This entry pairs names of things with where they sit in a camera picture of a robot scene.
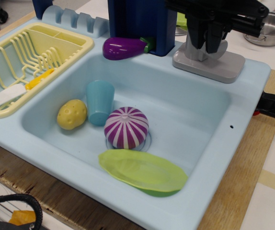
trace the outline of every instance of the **wooden board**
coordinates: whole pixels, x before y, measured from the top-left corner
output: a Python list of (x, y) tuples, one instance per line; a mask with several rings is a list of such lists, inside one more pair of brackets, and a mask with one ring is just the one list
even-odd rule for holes
[[(0, 36), (34, 17), (34, 12), (0, 31)], [(275, 70), (265, 88), (275, 93)], [(238, 230), (275, 134), (275, 119), (258, 115), (246, 133), (200, 223), (199, 230)], [(75, 229), (141, 230), (106, 206), (0, 147), (0, 182), (33, 195), (43, 211)]]

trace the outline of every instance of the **sink basin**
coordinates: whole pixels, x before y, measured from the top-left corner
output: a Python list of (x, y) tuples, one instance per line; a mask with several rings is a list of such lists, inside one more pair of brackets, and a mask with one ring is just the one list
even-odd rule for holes
[[(102, 56), (108, 35), (94, 38), (91, 51), (14, 114), (0, 119), (0, 146), (146, 229), (196, 229), (270, 68), (246, 60), (236, 82), (224, 84), (174, 68), (172, 56), (180, 43), (165, 57), (143, 54), (110, 61)], [(182, 190), (152, 194), (114, 179), (98, 163), (98, 155), (110, 148), (103, 127), (88, 121), (74, 130), (58, 126), (60, 107), (71, 99), (86, 103), (86, 85), (94, 80), (113, 84), (115, 109), (132, 106), (147, 116), (149, 135), (142, 150), (181, 167), (189, 176)]]

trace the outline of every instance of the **dish rack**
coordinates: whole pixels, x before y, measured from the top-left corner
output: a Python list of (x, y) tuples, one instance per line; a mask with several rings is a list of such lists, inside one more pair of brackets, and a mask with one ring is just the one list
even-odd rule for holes
[(33, 88), (26, 87), (24, 95), (0, 105), (0, 118), (17, 111), (93, 46), (88, 36), (45, 23), (30, 24), (1, 41), (0, 92), (54, 71)]

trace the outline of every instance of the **purple striped onion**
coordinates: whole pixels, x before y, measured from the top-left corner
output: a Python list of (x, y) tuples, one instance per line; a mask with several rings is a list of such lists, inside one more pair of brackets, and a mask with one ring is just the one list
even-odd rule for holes
[(115, 148), (133, 149), (143, 143), (148, 127), (148, 119), (140, 110), (122, 107), (109, 115), (104, 134)]

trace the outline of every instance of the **yellow handle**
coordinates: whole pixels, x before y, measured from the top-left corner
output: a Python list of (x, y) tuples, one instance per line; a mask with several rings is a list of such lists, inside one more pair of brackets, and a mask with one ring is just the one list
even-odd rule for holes
[(53, 71), (55, 71), (55, 69), (48, 69), (47, 71), (42, 73), (40, 76), (34, 78), (32, 81), (30, 81), (28, 84), (25, 85), (26, 90), (32, 89), (34, 86), (40, 83), (42, 79), (46, 78)]

